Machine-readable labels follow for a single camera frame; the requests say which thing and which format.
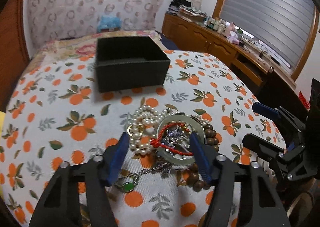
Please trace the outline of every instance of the metal screw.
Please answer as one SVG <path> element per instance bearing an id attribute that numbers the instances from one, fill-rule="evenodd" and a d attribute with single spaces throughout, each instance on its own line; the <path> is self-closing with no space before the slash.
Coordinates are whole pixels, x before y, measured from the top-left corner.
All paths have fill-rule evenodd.
<path id="1" fill-rule="evenodd" d="M 250 163 L 250 166 L 252 166 L 252 167 L 254 167 L 254 168 L 258 168 L 258 167 L 260 167 L 260 164 L 259 164 L 258 162 L 256 162 L 256 161 L 252 161 L 252 162 Z"/>
<path id="2" fill-rule="evenodd" d="M 60 167 L 61 167 L 61 168 L 66 168 L 66 167 L 68 167 L 69 165 L 70 165 L 69 162 L 63 161 L 63 162 L 60 164 Z"/>
<path id="3" fill-rule="evenodd" d="M 101 155 L 97 155 L 97 156 L 93 157 L 93 161 L 95 161 L 95 162 L 99 162 L 101 160 L 103 160 L 103 157 Z"/>
<path id="4" fill-rule="evenodd" d="M 224 155 L 218 155 L 218 156 L 216 156 L 216 159 L 219 161 L 226 161 L 227 160 L 227 158 Z"/>

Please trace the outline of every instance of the jewelry pile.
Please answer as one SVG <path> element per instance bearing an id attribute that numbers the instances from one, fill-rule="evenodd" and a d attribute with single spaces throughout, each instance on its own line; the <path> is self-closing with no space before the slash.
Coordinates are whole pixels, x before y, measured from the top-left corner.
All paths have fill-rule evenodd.
<path id="1" fill-rule="evenodd" d="M 153 133 L 155 130 L 155 127 L 158 127 L 158 125 L 168 116 L 175 115 L 175 114 L 181 114 L 181 113 L 175 113 L 170 108 L 167 108 L 163 110 L 162 112 L 158 112 L 154 108 L 152 108 L 149 105 L 143 105 L 142 107 L 139 107 L 133 114 L 132 119 L 130 120 L 127 128 L 127 133 L 131 137 L 130 142 L 130 149 L 134 151 L 135 154 L 140 154 L 141 156 L 145 156 L 146 154 L 150 154 L 152 152 L 153 147 L 151 144 L 151 139 L 154 139 L 156 135 Z M 208 120 L 204 120 L 201 118 L 200 115 L 190 116 L 191 118 L 194 118 L 197 120 L 199 124 L 202 126 L 206 126 L 208 124 Z M 181 138 L 185 137 L 183 134 L 178 133 L 181 129 L 168 129 L 167 134 L 169 137 L 169 146 L 173 146 L 174 143 L 179 143 L 182 141 Z M 141 143 L 141 137 L 142 134 L 145 133 L 145 131 L 149 132 L 149 136 L 151 139 L 149 140 L 149 143 Z M 176 139 L 177 134 L 180 134 L 179 140 Z"/>
<path id="2" fill-rule="evenodd" d="M 190 170 L 187 184 L 196 192 L 208 189 L 209 186 L 199 179 L 198 167 L 189 144 L 189 135 L 196 132 L 200 142 L 213 145 L 215 150 L 219 151 L 217 133 L 208 122 L 198 114 L 175 113 L 170 108 L 158 112 L 148 105 L 139 107 L 127 125 L 130 149 L 135 155 L 154 156 L 155 163 L 151 169 L 123 175 L 115 186 L 123 192 L 131 192 L 138 184 L 141 175 L 160 172 L 162 176 L 168 176 L 173 165 L 184 165 L 188 167 L 174 169 Z M 143 135 L 149 137 L 147 143 L 141 143 Z"/>

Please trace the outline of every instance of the wooden bed headboard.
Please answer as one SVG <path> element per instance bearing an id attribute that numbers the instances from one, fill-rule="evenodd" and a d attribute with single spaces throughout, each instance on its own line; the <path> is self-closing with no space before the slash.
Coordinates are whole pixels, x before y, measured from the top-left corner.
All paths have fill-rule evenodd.
<path id="1" fill-rule="evenodd" d="M 23 0 L 8 0 L 0 13 L 0 111 L 7 103 L 29 64 L 23 32 Z"/>

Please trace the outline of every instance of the yellow object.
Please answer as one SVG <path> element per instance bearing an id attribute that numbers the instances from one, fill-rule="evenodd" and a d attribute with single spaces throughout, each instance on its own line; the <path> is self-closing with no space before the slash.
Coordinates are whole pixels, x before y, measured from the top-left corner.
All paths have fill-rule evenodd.
<path id="1" fill-rule="evenodd" d="M 5 113 L 0 112 L 0 132 L 2 132 L 2 125 L 3 125 L 4 117 L 5 117 Z M 3 198 L 2 185 L 0 185 L 0 197 Z"/>

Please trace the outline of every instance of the red string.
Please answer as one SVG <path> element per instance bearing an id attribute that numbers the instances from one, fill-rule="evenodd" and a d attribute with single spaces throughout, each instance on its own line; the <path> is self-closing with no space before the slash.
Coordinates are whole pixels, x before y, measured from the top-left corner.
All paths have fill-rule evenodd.
<path id="1" fill-rule="evenodd" d="M 154 147 L 154 148 L 158 148 L 158 147 L 162 147 L 164 149 L 168 149 L 170 152 L 174 153 L 174 154 L 179 154 L 181 156 L 193 156 L 193 153 L 192 152 L 181 152 L 181 151 L 178 151 L 178 150 L 175 150 L 174 148 L 172 147 L 169 147 L 163 143 L 161 143 L 161 139 L 162 139 L 162 136 L 164 134 L 164 132 L 174 126 L 174 125 L 178 125 L 180 127 L 185 127 L 185 124 L 184 123 L 181 123 L 181 122 L 176 122 L 176 123 L 170 123 L 170 124 L 167 124 L 166 126 L 163 127 L 163 129 L 159 132 L 159 135 L 158 135 L 158 138 L 157 139 L 154 139 L 152 138 L 151 139 L 151 145 Z"/>

